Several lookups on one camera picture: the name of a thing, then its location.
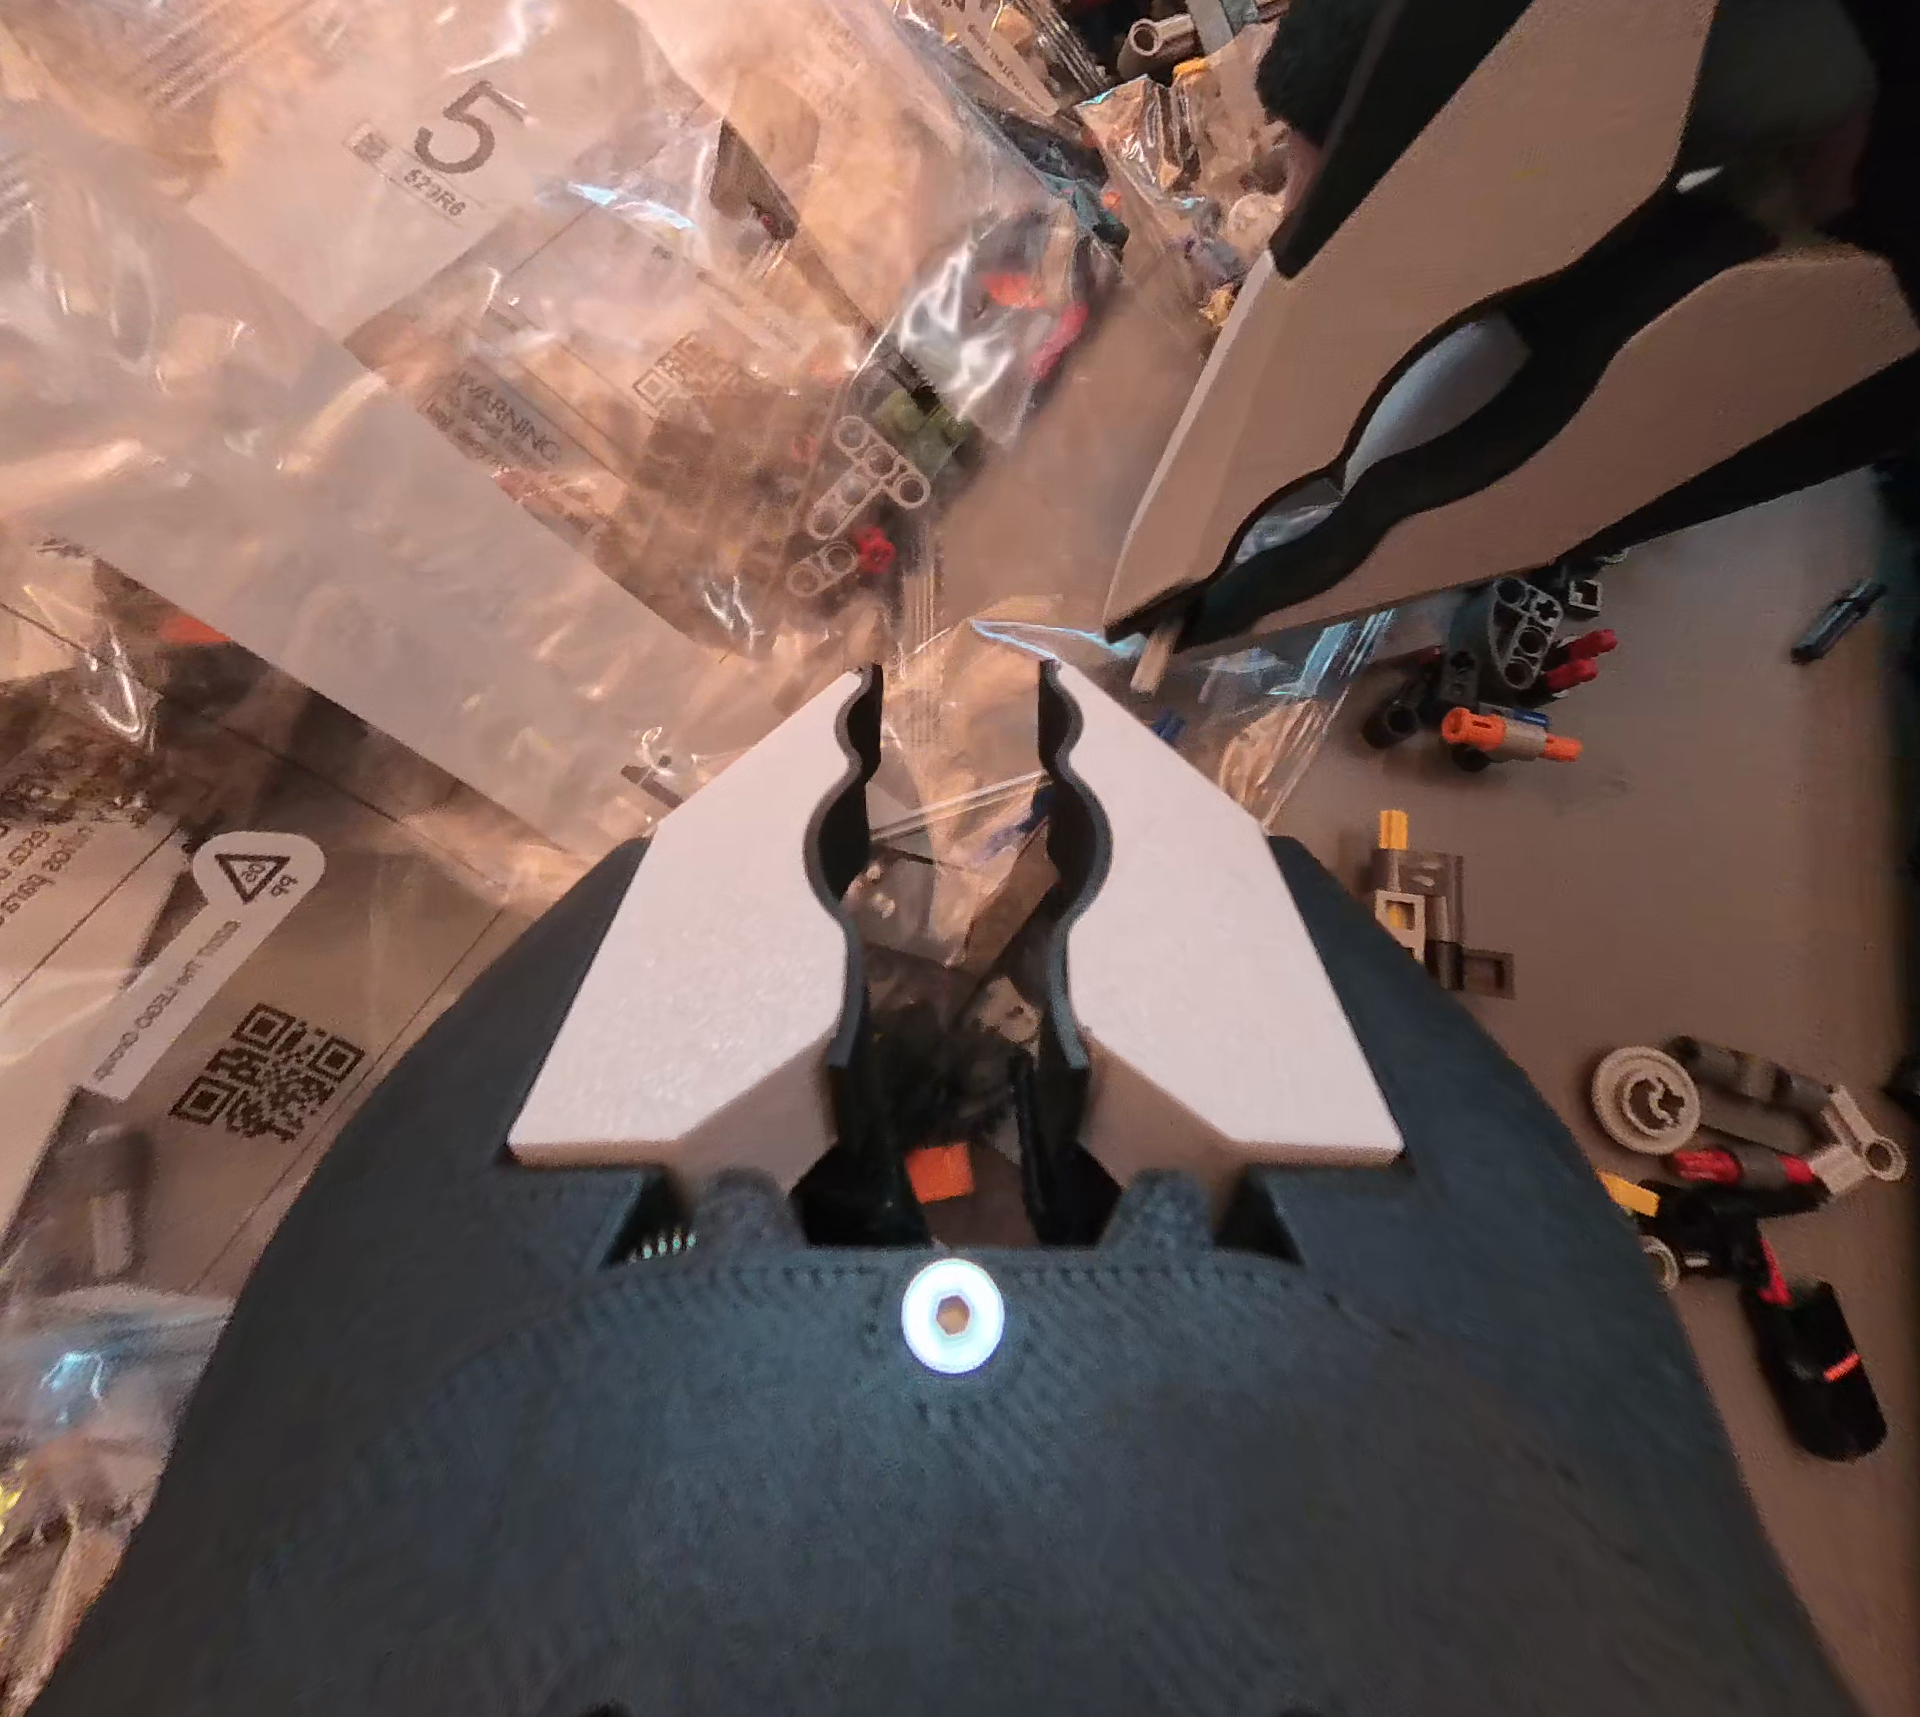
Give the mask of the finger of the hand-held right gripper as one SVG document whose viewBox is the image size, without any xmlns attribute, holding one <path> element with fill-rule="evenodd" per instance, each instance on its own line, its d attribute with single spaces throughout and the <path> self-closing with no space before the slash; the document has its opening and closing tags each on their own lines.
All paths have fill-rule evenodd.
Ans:
<svg viewBox="0 0 1920 1717">
<path fill-rule="evenodd" d="M 1339 620 L 1624 549 L 1662 500 L 1915 354 L 1896 268 L 1866 251 L 1729 264 L 1612 352 L 1600 312 L 1487 405 L 1375 460 L 1315 529 L 1212 582 L 1184 648 Z"/>
<path fill-rule="evenodd" d="M 1662 189 L 1716 8 L 1532 0 L 1298 273 L 1247 273 L 1126 531 L 1107 631 L 1218 574 L 1434 335 L 1571 266 Z"/>
</svg>

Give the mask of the pile of clear lego bags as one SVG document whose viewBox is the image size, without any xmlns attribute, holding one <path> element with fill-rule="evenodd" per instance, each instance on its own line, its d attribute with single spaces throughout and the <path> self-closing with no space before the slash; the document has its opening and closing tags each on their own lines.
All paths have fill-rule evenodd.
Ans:
<svg viewBox="0 0 1920 1717">
<path fill-rule="evenodd" d="M 518 507 L 393 389 L 187 214 L 218 167 L 220 94 L 316 0 L 4 0 L 4 531 L 47 533 L 107 585 L 94 657 L 147 709 L 185 719 L 163 799 L 137 748 L 118 796 L 80 799 L 82 750 L 56 747 L 4 785 L 4 923 L 94 835 L 145 838 L 189 870 L 197 910 L 116 990 L 50 963 L 4 1002 L 4 1218 L 80 1094 L 91 1097 L 96 1203 L 137 1192 L 158 1148 L 125 1105 L 171 1071 L 283 910 L 324 882 L 293 810 L 255 808 L 257 773 L 291 769 L 397 824 L 404 850 L 472 872 L 598 860 L 652 837 L 682 802 L 820 694 L 700 648 Z M 718 24 L 720 0 L 631 0 L 660 28 Z M 1056 122 L 964 82 L 924 28 L 876 0 L 833 0 L 873 55 L 936 75 L 1060 184 L 1119 276 L 1115 226 Z M 1119 435 L 1085 416 L 1045 500 L 1018 444 L 954 508 L 957 589 L 1004 606 L 1076 566 L 1093 494 L 1117 483 Z M 41 1011 L 20 1009 L 41 1005 Z"/>
</svg>

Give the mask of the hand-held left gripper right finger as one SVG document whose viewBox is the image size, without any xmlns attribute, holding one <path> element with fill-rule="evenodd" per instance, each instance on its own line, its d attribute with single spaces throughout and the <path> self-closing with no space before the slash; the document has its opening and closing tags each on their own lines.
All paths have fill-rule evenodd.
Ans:
<svg viewBox="0 0 1920 1717">
<path fill-rule="evenodd" d="M 1038 960 L 1021 1194 L 1091 1245 L 1147 1174 L 1223 1213 L 1262 1169 L 1405 1151 L 1262 824 L 1090 674 L 1044 662 L 1035 739 L 1062 892 Z"/>
</svg>

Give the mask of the light grey lego T beam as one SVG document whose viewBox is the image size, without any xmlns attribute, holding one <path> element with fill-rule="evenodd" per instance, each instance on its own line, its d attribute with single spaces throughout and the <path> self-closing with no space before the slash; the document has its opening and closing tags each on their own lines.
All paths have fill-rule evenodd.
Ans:
<svg viewBox="0 0 1920 1717">
<path fill-rule="evenodd" d="M 831 425 L 824 469 L 824 484 L 802 499 L 781 578 L 799 603 L 824 603 L 853 585 L 891 578 L 901 529 L 931 507 L 926 473 L 861 415 L 843 413 Z"/>
</svg>

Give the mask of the grey yellow lego connector assembly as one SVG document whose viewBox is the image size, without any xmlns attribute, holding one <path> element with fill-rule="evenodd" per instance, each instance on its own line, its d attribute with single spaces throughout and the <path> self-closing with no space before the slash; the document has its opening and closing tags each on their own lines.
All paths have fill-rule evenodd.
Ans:
<svg viewBox="0 0 1920 1717">
<path fill-rule="evenodd" d="M 1518 995 L 1507 953 L 1467 944 L 1464 860 L 1411 845 L 1407 815 L 1380 808 L 1363 872 L 1374 920 L 1451 995 L 1510 1000 Z"/>
</svg>

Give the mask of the black lego panel red stripe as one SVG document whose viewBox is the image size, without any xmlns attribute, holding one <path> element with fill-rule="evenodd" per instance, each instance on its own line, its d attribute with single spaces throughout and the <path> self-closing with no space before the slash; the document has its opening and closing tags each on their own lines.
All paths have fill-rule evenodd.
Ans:
<svg viewBox="0 0 1920 1717">
<path fill-rule="evenodd" d="M 1790 1441 L 1834 1465 L 1878 1453 L 1885 1420 L 1835 1289 L 1825 1281 L 1783 1282 L 1739 1302 Z"/>
</svg>

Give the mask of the orange grey lego pin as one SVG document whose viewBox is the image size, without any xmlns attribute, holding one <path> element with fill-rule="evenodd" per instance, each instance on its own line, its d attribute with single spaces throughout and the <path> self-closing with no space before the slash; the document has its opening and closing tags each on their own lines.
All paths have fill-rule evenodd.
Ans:
<svg viewBox="0 0 1920 1717">
<path fill-rule="evenodd" d="M 1437 735 L 1454 766 L 1469 773 L 1496 764 L 1571 764 L 1581 758 L 1580 741 L 1554 733 L 1536 717 L 1456 706 L 1444 715 Z"/>
</svg>

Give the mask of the large clear bag white label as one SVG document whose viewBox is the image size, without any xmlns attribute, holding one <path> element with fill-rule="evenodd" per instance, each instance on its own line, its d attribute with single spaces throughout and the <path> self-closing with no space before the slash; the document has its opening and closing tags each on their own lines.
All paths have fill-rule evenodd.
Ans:
<svg viewBox="0 0 1920 1717">
<path fill-rule="evenodd" d="M 924 680 L 1112 273 L 1067 184 L 833 0 L 316 0 L 218 101 L 187 214 L 545 531 L 780 701 Z M 853 413 L 929 478 L 891 578 L 799 603 Z"/>
</svg>

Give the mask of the orange blue black connector cluster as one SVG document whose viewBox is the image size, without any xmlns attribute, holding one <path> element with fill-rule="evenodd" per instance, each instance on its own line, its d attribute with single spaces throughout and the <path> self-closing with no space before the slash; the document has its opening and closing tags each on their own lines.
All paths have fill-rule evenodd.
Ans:
<svg viewBox="0 0 1920 1717">
<path fill-rule="evenodd" d="M 1393 688 L 1360 722 L 1360 741 L 1388 750 L 1421 733 L 1437 733 L 1449 713 L 1476 710 L 1480 692 L 1482 664 L 1473 650 L 1430 646 L 1411 652 L 1402 658 Z"/>
</svg>

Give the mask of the grey lego pulley wheel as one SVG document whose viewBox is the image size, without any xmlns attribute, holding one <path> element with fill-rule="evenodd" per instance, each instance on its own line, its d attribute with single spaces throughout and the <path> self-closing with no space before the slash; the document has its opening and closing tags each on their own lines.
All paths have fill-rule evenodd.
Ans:
<svg viewBox="0 0 1920 1717">
<path fill-rule="evenodd" d="M 1620 1148 L 1664 1159 L 1702 1129 L 1702 1094 L 1668 1053 L 1626 1045 L 1597 1059 L 1590 1101 L 1600 1131 Z"/>
</svg>

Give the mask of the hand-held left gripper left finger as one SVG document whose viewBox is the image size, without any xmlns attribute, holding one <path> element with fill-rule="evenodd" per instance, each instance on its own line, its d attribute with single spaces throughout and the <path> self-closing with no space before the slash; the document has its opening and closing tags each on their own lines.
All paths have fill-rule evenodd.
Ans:
<svg viewBox="0 0 1920 1717">
<path fill-rule="evenodd" d="M 508 1132 L 528 1169 L 643 1170 L 618 1249 L 690 1249 L 718 1177 L 827 1245 L 904 1241 L 843 899 L 869 858 L 884 678 L 827 680 L 654 830 Z"/>
</svg>

